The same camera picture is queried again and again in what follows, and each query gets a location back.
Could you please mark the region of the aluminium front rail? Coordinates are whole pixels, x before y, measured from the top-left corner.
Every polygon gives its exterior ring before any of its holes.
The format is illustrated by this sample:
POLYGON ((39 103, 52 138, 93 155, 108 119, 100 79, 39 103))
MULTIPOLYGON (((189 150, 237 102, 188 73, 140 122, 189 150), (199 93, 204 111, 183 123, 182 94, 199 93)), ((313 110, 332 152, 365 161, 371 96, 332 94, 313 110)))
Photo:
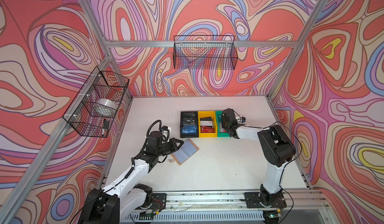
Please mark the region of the aluminium front rail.
POLYGON ((314 190, 283 192, 284 209, 249 209, 244 193, 258 191, 187 191, 164 192, 166 208, 155 216, 134 210, 119 224, 197 224, 261 223, 261 224, 335 224, 323 194, 314 190))

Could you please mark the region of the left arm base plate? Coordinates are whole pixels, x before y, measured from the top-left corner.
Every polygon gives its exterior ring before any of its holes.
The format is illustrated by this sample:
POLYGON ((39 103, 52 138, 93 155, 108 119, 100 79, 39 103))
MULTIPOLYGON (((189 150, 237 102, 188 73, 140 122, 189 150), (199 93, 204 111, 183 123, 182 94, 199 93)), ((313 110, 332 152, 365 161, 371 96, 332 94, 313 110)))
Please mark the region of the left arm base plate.
POLYGON ((161 211, 166 208, 167 194, 155 193, 152 195, 152 201, 150 204, 144 204, 144 206, 136 208, 136 210, 154 210, 161 211))

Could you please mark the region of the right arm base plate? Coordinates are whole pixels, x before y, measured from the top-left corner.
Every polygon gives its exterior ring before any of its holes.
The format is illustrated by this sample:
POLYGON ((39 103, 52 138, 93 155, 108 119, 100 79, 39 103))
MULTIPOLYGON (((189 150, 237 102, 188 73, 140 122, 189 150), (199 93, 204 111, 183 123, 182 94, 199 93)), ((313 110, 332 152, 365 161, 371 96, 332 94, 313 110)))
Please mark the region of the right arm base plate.
POLYGON ((287 207, 283 192, 269 194, 268 192, 246 192, 244 201, 249 209, 284 209, 287 207))

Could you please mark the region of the yellow plastic bin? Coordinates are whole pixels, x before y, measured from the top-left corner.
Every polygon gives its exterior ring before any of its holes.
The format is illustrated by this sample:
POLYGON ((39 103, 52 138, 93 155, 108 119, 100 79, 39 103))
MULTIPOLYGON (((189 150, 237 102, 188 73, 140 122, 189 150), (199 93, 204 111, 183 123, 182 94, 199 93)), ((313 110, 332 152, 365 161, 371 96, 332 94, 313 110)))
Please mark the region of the yellow plastic bin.
POLYGON ((198 111, 198 131, 199 138, 216 138, 218 134, 218 127, 216 121, 215 111, 198 111), (211 126, 215 128, 215 133, 202 134, 200 126, 211 126))

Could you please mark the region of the tan leather card holder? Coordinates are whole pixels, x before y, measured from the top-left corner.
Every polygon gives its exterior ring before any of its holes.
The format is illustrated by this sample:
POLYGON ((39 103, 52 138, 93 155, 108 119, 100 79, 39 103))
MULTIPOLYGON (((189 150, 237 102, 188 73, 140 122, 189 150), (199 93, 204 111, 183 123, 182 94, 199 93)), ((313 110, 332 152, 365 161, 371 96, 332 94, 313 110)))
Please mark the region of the tan leather card holder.
POLYGON ((193 142, 193 140, 187 139, 184 141, 184 144, 180 147, 180 149, 171 154, 171 156, 177 164, 182 165, 198 150, 199 147, 193 142))

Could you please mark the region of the black plastic bin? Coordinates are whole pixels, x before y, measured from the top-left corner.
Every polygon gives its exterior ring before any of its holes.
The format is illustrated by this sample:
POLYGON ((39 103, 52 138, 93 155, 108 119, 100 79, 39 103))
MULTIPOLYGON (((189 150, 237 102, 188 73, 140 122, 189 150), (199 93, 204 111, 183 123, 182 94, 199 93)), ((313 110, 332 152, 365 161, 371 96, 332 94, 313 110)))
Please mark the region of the black plastic bin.
POLYGON ((180 137, 181 138, 198 138, 198 112, 197 111, 184 111, 180 114, 180 137), (196 134, 182 134, 182 127, 185 125, 197 126, 196 134))

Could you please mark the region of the green plastic bin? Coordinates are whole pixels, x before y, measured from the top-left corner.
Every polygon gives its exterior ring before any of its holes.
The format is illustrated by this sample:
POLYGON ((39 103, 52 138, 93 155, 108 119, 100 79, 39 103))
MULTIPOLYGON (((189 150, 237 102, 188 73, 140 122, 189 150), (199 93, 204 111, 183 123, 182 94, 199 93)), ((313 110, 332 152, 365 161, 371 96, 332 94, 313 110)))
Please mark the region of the green plastic bin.
POLYGON ((230 135, 227 133, 227 131, 223 128, 222 125, 222 111, 215 111, 216 114, 216 121, 217 121, 217 127, 218 127, 218 138, 229 138, 230 135))

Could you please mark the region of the silver tape roll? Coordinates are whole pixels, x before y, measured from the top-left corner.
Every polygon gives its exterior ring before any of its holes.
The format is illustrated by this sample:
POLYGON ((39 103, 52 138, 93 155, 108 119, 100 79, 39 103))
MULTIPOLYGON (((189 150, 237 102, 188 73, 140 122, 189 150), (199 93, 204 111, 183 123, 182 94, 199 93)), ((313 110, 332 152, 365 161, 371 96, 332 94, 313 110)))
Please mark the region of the silver tape roll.
POLYGON ((96 101, 96 103, 99 104, 99 105, 102 105, 104 107, 113 109, 113 110, 117 110, 118 109, 117 104, 114 101, 110 100, 110 99, 101 98, 101 99, 98 99, 96 101))

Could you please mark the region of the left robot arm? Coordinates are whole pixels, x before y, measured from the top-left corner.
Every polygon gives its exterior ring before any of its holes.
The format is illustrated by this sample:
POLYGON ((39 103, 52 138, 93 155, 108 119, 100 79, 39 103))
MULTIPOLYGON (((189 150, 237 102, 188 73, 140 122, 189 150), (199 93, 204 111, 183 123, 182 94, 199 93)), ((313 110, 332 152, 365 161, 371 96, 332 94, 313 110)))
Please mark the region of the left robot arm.
POLYGON ((165 202, 155 198, 153 189, 141 184, 140 180, 161 163, 160 157, 167 158, 183 146, 184 141, 171 138, 170 132, 161 120, 154 121, 139 153, 131 159, 131 166, 109 185, 90 191, 84 206, 71 222, 119 224, 136 209, 142 209, 151 216, 161 212, 165 202))

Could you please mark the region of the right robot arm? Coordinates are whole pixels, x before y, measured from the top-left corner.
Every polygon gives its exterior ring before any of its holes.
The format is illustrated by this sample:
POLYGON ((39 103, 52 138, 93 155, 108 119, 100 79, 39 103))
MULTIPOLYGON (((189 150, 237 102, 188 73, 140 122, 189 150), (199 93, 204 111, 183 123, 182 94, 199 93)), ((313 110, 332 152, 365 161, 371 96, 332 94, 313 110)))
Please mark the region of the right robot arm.
POLYGON ((267 172, 260 191, 244 193, 248 208, 279 208, 287 205, 281 182, 285 167, 293 160, 296 148, 281 126, 272 124, 258 128, 245 125, 244 117, 237 117, 233 109, 222 112, 222 127, 231 138, 256 141, 268 161, 267 172))

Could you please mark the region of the small black box in basket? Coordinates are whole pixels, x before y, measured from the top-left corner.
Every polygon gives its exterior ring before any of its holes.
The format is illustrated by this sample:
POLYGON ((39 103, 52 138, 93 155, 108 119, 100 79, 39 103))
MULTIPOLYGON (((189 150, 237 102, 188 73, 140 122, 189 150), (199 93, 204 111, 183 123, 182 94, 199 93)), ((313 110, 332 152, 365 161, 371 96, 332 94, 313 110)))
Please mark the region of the small black box in basket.
POLYGON ((110 121, 104 119, 103 120, 103 129, 108 130, 110 128, 110 121))

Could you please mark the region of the red credit card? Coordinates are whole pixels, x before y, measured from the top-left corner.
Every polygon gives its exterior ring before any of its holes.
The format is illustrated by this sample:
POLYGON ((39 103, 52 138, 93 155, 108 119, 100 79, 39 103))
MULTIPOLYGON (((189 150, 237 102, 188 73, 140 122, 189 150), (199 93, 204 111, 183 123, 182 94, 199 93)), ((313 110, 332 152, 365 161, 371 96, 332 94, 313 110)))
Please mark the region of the red credit card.
POLYGON ((215 133, 215 128, 211 126, 200 126, 200 132, 202 134, 215 133))

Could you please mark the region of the blue VIP credit card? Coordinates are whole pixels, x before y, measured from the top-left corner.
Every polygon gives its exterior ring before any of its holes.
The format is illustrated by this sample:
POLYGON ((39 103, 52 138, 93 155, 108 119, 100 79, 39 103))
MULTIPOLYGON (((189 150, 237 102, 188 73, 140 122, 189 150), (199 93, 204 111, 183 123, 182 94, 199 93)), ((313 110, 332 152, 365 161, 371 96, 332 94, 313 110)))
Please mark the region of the blue VIP credit card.
POLYGON ((197 133, 197 126, 185 125, 182 127, 182 134, 183 135, 196 134, 196 133, 197 133))

